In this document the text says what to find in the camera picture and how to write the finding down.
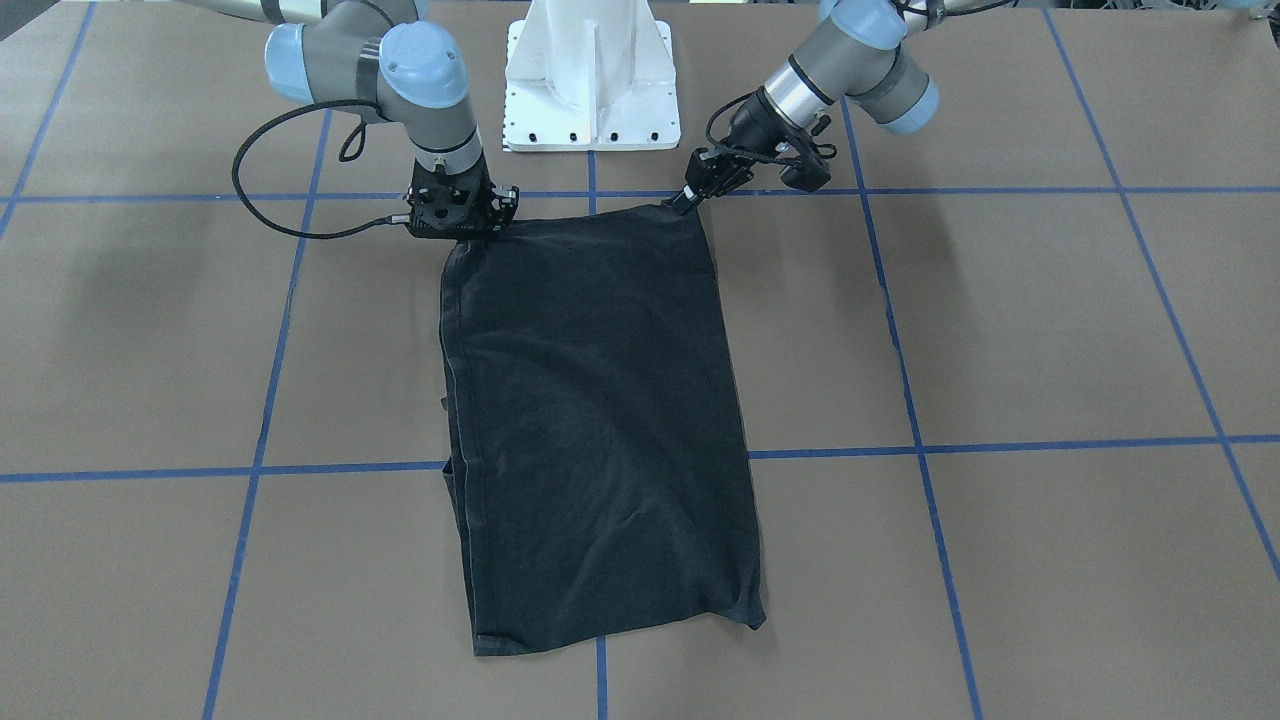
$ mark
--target dark cloth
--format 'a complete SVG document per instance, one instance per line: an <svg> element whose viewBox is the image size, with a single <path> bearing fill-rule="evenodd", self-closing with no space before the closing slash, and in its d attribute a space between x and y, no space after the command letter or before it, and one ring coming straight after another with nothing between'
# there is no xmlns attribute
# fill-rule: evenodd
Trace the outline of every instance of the dark cloth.
<svg viewBox="0 0 1280 720"><path fill-rule="evenodd" d="M742 419L696 214L518 222L458 243L440 343L476 655L703 612L764 621Z"/></svg>

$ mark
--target white plastic base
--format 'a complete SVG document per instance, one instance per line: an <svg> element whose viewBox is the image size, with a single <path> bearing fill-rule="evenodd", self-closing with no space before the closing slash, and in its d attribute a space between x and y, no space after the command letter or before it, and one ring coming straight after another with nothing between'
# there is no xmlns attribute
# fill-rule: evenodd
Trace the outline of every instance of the white plastic base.
<svg viewBox="0 0 1280 720"><path fill-rule="evenodd" d="M503 149L676 147L671 27L653 19L645 0L595 0L585 14L602 13L599 22L572 5L535 0L529 18L511 24Z"/></svg>

